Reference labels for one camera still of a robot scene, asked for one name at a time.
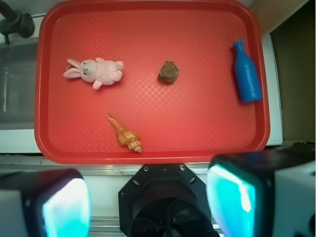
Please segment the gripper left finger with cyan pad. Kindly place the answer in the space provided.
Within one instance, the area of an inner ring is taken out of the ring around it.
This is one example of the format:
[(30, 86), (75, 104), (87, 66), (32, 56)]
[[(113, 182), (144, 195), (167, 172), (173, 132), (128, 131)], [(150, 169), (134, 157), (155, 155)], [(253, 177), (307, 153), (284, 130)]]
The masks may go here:
[(2, 237), (86, 237), (91, 215), (89, 185), (76, 169), (0, 176)]

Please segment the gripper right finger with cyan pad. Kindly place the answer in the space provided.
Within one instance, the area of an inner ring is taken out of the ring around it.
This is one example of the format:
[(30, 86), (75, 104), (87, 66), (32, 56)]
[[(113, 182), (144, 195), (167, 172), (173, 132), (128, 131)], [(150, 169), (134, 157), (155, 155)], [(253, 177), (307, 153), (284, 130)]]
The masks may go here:
[(206, 177), (211, 214), (227, 237), (313, 237), (315, 174), (314, 152), (217, 155)]

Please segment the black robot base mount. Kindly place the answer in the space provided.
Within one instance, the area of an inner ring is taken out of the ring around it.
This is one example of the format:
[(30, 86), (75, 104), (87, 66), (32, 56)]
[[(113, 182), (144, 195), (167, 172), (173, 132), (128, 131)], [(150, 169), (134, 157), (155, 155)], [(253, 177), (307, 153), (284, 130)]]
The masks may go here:
[(145, 164), (118, 192), (128, 237), (217, 237), (206, 184), (184, 164)]

